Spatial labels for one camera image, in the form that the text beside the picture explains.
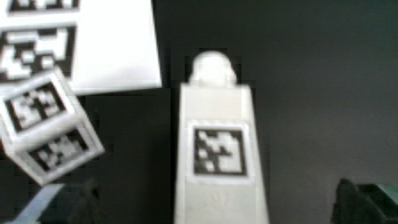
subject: white tall block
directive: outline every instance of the white tall block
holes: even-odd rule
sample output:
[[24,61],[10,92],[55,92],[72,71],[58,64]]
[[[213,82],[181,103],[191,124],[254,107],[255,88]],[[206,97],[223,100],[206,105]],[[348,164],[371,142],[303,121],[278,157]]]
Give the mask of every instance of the white tall block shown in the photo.
[[234,80],[206,52],[181,85],[175,224],[268,224],[250,88]]

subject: white block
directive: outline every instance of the white block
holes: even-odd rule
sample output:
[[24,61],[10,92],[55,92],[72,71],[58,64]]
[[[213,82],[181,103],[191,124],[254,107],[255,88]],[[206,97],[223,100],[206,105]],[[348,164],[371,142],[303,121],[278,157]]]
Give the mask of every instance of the white block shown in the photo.
[[58,69],[0,95],[0,138],[5,154],[40,185],[103,153]]
[[268,224],[250,89],[234,85],[218,53],[193,65],[181,86],[174,223]]

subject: dark background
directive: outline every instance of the dark background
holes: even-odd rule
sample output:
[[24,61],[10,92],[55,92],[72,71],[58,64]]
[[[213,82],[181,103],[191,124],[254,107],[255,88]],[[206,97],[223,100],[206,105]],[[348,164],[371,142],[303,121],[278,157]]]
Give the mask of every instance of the dark background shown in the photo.
[[[172,223],[177,86],[197,53],[231,57],[254,91],[271,224],[328,223],[339,178],[398,184],[398,1],[152,1],[163,89],[79,97],[106,154],[108,223]],[[0,161],[0,219],[39,187]]]

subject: white rounded top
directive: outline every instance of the white rounded top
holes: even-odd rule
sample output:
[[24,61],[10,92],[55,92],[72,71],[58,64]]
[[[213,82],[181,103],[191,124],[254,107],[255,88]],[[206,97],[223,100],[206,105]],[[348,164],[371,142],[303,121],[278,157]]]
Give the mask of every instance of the white rounded top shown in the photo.
[[218,51],[202,52],[193,60],[190,83],[206,86],[231,86],[236,75],[227,56]]

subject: white cube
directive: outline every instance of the white cube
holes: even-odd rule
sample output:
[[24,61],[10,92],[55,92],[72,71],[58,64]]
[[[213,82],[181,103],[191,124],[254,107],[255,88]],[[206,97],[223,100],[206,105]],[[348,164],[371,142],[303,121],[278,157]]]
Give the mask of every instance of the white cube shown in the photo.
[[104,151],[58,69],[0,96],[0,137],[5,154],[40,185]]

